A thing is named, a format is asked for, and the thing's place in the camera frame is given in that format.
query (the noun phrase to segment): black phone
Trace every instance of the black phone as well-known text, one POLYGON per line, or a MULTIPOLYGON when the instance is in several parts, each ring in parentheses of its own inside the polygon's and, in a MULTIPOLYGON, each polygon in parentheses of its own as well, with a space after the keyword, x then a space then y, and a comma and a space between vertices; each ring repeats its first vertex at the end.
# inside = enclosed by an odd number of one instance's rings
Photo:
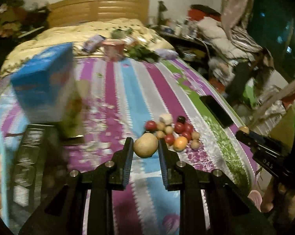
POLYGON ((200 96, 200 100, 216 118, 222 128, 227 128, 233 124, 233 120, 227 112, 220 106, 213 96, 200 96))

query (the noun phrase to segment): striped cloth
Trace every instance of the striped cloth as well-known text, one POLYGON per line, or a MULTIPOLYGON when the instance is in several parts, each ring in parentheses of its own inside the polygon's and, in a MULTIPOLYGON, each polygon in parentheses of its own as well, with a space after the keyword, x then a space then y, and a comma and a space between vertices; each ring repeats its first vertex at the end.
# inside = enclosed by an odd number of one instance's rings
MULTIPOLYGON (((240 119, 213 87, 183 61, 149 64, 125 59, 112 63, 86 58, 78 60, 75 72, 77 80, 91 82, 87 100, 91 109, 85 120, 86 144, 67 147, 69 169, 95 169, 122 149, 127 137, 140 137, 145 121, 157 120, 169 112, 174 121, 178 116, 186 117, 201 134, 200 149, 194 151, 188 146, 179 153, 181 160, 203 171, 221 169, 243 191, 250 190, 256 163, 250 149, 235 138, 242 125, 240 119), (223 129, 200 101, 201 95, 214 96, 234 124, 223 129)), ((20 133, 27 123, 6 77, 0 82, 0 129, 3 135, 20 133)), ((5 144, 16 149, 18 137, 6 138, 5 144)), ((204 192, 202 198, 209 225, 204 192)), ((167 192, 163 186, 158 153, 147 159, 134 154, 130 184, 125 191, 113 192, 116 234, 178 234, 179 205, 179 192, 167 192)))

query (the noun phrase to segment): wooden headboard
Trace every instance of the wooden headboard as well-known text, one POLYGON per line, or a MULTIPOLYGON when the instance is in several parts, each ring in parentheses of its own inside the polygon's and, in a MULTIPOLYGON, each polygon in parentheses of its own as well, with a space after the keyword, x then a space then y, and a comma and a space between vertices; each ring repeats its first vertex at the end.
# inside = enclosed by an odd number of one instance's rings
POLYGON ((148 22, 149 0, 63 0, 49 5, 50 27, 116 18, 136 18, 148 22))

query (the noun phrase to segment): small potato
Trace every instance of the small potato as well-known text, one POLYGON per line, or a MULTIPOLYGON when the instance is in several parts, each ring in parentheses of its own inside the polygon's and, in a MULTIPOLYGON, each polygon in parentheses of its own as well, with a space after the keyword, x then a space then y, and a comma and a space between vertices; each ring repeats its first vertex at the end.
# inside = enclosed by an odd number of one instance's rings
POLYGON ((193 150, 197 150, 200 147, 200 141, 198 139, 192 140, 190 147, 193 150))
POLYGON ((165 133, 172 134, 174 132, 174 128, 172 126, 166 126, 165 133))
POLYGON ((156 132, 156 137, 158 139, 164 138, 165 136, 166 136, 166 134, 164 132, 162 132, 162 131, 157 131, 156 132))
POLYGON ((158 122, 157 123, 157 130, 158 131, 164 131, 165 127, 166 127, 166 125, 163 122, 158 122))
POLYGON ((191 137, 192 137, 192 139, 199 139, 201 137, 201 134, 194 131, 194 132, 191 133, 191 137))

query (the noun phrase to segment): red tomato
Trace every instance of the red tomato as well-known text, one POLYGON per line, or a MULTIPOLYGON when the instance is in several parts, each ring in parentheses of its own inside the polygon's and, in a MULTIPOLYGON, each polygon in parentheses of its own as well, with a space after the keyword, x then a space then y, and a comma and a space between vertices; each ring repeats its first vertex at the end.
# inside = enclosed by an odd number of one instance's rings
POLYGON ((157 130, 157 124, 153 120, 149 120, 145 123, 145 129, 148 131, 156 131, 157 130))
POLYGON ((186 132, 193 132, 193 125, 189 124, 189 123, 185 123, 185 131, 186 132))
POLYGON ((190 132, 184 131, 181 136, 185 137, 188 141, 192 140, 192 136, 190 132))
POLYGON ((167 134, 164 139, 169 146, 175 142, 175 137, 172 134, 167 134))
POLYGON ((174 131, 175 131, 176 133, 178 133, 178 134, 181 134, 182 132, 185 131, 185 125, 182 124, 182 123, 180 123, 180 122, 177 122, 177 123, 175 124, 175 129, 174 129, 174 131))

